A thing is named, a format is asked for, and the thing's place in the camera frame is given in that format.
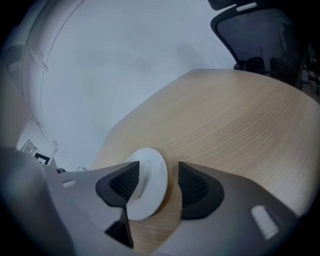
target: white wall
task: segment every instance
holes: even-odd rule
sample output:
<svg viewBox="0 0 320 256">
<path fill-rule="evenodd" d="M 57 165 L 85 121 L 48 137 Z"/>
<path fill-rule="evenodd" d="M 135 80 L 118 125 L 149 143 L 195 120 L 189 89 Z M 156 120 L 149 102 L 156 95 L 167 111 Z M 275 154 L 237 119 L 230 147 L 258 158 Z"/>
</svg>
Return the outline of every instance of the white wall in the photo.
<svg viewBox="0 0 320 256">
<path fill-rule="evenodd" d="M 39 124 L 33 120 L 27 122 L 16 148 L 21 150 L 28 140 L 30 140 L 41 153 L 47 156 L 52 156 L 56 149 L 56 147 L 44 137 Z M 59 151 L 56 152 L 53 157 L 56 166 L 65 169 L 67 172 L 75 172 L 78 168 L 73 166 Z"/>
<path fill-rule="evenodd" d="M 192 69 L 232 69 L 207 0 L 85 0 L 56 38 L 42 80 L 45 134 L 89 168 L 111 128 Z"/>
</svg>

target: black rubber pad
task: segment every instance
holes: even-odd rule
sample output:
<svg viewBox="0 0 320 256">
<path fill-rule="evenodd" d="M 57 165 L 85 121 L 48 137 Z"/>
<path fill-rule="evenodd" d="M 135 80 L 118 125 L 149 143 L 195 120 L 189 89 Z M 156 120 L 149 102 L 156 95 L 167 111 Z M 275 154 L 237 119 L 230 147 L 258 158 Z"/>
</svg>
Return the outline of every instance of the black rubber pad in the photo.
<svg viewBox="0 0 320 256">
<path fill-rule="evenodd" d="M 125 208 L 139 183 L 139 161 L 99 179 L 95 191 L 111 207 Z"/>
<path fill-rule="evenodd" d="M 122 210 L 120 219 L 113 223 L 113 225 L 110 226 L 105 233 L 123 245 L 132 249 L 134 248 L 134 242 L 131 237 L 130 226 L 125 209 Z"/>
<path fill-rule="evenodd" d="M 224 188 L 217 179 L 184 162 L 179 162 L 178 184 L 182 193 L 181 219 L 205 218 L 224 199 Z"/>
<path fill-rule="evenodd" d="M 127 201 L 130 199 L 132 193 L 135 191 L 139 183 L 139 165 L 132 167 L 120 174 L 119 176 L 113 178 L 109 185 L 111 190 L 117 193 L 119 196 L 123 197 Z"/>
</svg>

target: office chair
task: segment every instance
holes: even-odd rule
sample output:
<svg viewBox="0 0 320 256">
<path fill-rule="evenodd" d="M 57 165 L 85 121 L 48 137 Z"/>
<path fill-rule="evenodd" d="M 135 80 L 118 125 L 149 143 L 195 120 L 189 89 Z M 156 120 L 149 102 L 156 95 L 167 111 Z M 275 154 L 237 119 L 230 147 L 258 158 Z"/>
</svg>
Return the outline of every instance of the office chair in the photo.
<svg viewBox="0 0 320 256">
<path fill-rule="evenodd" d="M 211 28 L 245 70 L 297 87 L 308 44 L 285 6 L 267 0 L 209 0 L 214 10 L 231 6 L 211 21 Z"/>
</svg>

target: cable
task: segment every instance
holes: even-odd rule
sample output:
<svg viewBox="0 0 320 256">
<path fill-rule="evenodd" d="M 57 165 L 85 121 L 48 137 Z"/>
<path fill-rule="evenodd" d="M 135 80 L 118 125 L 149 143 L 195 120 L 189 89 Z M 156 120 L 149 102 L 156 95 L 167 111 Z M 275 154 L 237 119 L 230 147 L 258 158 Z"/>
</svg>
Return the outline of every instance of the cable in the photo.
<svg viewBox="0 0 320 256">
<path fill-rule="evenodd" d="M 46 138 L 45 134 L 44 134 L 43 131 L 41 130 L 41 125 L 40 125 L 37 121 L 35 121 L 35 120 L 32 120 L 32 119 L 30 119 L 30 120 L 33 121 L 33 122 L 35 122 L 35 123 L 39 126 L 40 131 L 41 131 L 41 133 L 42 133 L 42 136 L 45 138 L 45 140 L 46 140 L 53 148 L 55 148 L 55 149 L 57 150 L 57 152 L 59 152 L 59 154 L 60 154 L 65 160 L 67 160 L 67 161 L 69 162 L 70 165 L 72 165 L 74 168 L 77 169 L 77 167 L 75 167 L 63 154 L 61 154 L 61 152 L 59 151 L 59 149 L 57 149 L 57 148 Z"/>
</svg>

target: gray plastic panel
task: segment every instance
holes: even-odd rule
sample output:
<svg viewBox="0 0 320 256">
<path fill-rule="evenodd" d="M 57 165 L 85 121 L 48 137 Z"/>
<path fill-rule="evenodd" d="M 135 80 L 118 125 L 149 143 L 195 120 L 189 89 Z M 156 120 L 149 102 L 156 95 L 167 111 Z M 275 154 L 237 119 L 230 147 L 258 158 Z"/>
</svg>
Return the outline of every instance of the gray plastic panel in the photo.
<svg viewBox="0 0 320 256">
<path fill-rule="evenodd" d="M 69 195 L 74 201 L 75 205 L 84 212 L 87 217 L 102 231 L 108 229 L 114 222 L 118 221 L 121 214 L 121 207 L 108 206 L 96 193 L 96 183 L 101 178 L 126 167 L 130 163 L 123 163 L 116 166 L 101 168 L 89 171 L 74 171 L 63 172 L 57 176 L 59 186 L 63 182 L 76 181 L 77 184 L 71 187 L 64 188 L 64 193 Z M 51 185 L 52 175 L 48 177 L 49 184 Z"/>
<path fill-rule="evenodd" d="M 257 183 L 216 169 L 186 163 L 217 179 L 223 186 L 224 199 L 211 215 L 202 219 L 182 220 L 178 229 L 155 255 L 257 255 L 275 246 L 295 224 L 295 214 Z M 279 232 L 266 240 L 251 210 L 265 206 L 277 223 Z"/>
<path fill-rule="evenodd" d="M 1 199 L 12 217 L 39 247 L 51 255 L 138 255 L 104 233 L 104 227 L 109 225 L 107 222 L 121 221 L 123 209 L 106 205 L 96 195 L 94 185 L 95 197 L 106 206 L 101 208 L 101 215 L 92 215 L 94 209 L 87 211 L 86 204 L 90 204 L 89 200 L 93 197 L 81 199 L 77 189 L 74 190 L 77 185 L 65 188 L 61 174 L 50 166 L 41 165 L 32 156 L 14 149 L 0 149 L 0 163 Z M 66 180 L 77 179 L 79 184 L 86 180 L 89 185 L 95 178 L 99 179 L 128 164 L 97 172 L 68 172 L 64 173 L 64 177 Z M 98 207 L 99 211 L 102 204 L 93 200 L 92 207 Z"/>
</svg>

